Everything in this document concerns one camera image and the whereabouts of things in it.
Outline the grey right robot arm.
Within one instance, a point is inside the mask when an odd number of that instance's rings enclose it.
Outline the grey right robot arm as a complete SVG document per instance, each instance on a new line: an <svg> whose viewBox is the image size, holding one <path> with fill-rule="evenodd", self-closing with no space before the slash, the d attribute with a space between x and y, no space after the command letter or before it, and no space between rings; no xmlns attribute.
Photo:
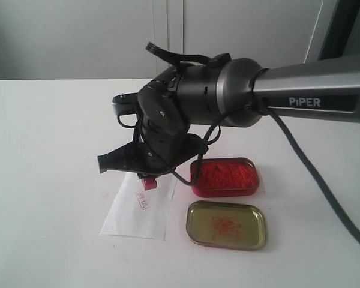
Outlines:
<svg viewBox="0 0 360 288"><path fill-rule="evenodd" d="M112 103L116 115L134 114L137 122L130 143L98 157L100 172L161 176L207 152L191 125L249 127L268 109L360 123L360 55L272 69L220 55L209 64L172 66Z"/></svg>

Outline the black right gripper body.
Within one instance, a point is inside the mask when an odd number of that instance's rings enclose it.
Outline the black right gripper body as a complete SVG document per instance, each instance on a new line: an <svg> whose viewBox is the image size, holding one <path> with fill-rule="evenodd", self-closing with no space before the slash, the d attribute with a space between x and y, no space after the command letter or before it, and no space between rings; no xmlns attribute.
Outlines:
<svg viewBox="0 0 360 288"><path fill-rule="evenodd" d="M152 120L139 120L132 141L97 157L100 173L115 170L148 178L175 171L208 150L209 139L189 133L189 127L184 121L155 124Z"/></svg>

